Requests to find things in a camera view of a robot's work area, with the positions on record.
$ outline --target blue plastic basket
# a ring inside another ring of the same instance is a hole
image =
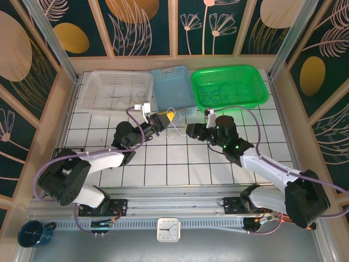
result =
[[[174,108],[182,116],[197,110],[186,66],[151,70],[154,77],[153,92],[158,111]]]

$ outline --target dark blue cup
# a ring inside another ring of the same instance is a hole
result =
[[[18,233],[18,243],[21,247],[41,247],[50,242],[56,223],[43,225],[39,221],[29,221]]]

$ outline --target white plastic basket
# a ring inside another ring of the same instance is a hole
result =
[[[150,101],[153,76],[146,72],[93,71],[81,85],[78,107],[90,113],[112,114]]]

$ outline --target green plastic basket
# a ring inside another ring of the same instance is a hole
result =
[[[191,84],[201,111],[231,105],[252,109],[268,100],[261,75],[249,65],[198,70],[191,75]]]

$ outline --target white clock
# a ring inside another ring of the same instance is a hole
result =
[[[159,218],[158,241],[177,242],[180,239],[180,222],[177,218]]]

